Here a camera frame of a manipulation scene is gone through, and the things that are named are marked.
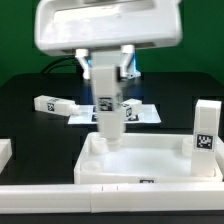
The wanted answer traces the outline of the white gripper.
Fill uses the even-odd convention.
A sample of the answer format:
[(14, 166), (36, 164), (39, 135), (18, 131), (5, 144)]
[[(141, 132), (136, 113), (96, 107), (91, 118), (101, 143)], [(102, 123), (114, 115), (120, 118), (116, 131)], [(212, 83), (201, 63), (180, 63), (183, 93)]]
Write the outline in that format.
[(121, 47), (121, 77), (130, 78), (134, 74), (135, 48), (175, 46), (181, 41), (180, 2), (41, 0), (35, 17), (35, 44), (50, 56), (75, 51), (85, 80), (90, 79), (88, 50)]

